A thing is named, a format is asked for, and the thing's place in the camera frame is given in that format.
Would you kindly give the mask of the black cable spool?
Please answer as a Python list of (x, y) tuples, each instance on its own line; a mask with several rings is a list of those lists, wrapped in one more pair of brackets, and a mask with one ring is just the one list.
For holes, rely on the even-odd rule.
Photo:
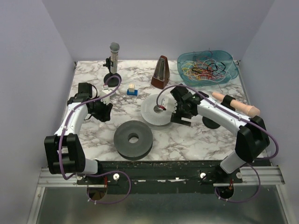
[(114, 133), (114, 147), (123, 158), (136, 161), (149, 154), (153, 134), (148, 125), (131, 120), (121, 124)]

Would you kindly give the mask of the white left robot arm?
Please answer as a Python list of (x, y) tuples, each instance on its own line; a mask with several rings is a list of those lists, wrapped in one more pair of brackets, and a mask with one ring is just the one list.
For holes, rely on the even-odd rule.
[(94, 86), (90, 83), (79, 83), (78, 92), (67, 101), (67, 113), (52, 136), (44, 140), (48, 168), (51, 174), (64, 173), (93, 175), (98, 172), (98, 162), (85, 157), (79, 140), (81, 126), (88, 114), (101, 122), (110, 120), (113, 104), (111, 88), (104, 86), (100, 94), (93, 97)]

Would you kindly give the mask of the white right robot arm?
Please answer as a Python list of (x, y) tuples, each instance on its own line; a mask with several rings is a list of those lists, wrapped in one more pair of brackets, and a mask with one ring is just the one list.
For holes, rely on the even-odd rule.
[(245, 163), (254, 161), (270, 144), (261, 117), (241, 115), (225, 107), (207, 94), (185, 85), (171, 85), (172, 98), (157, 102), (157, 106), (172, 113), (171, 122), (189, 126), (200, 115), (229, 130), (236, 137), (234, 151), (219, 164), (221, 174), (231, 174)]

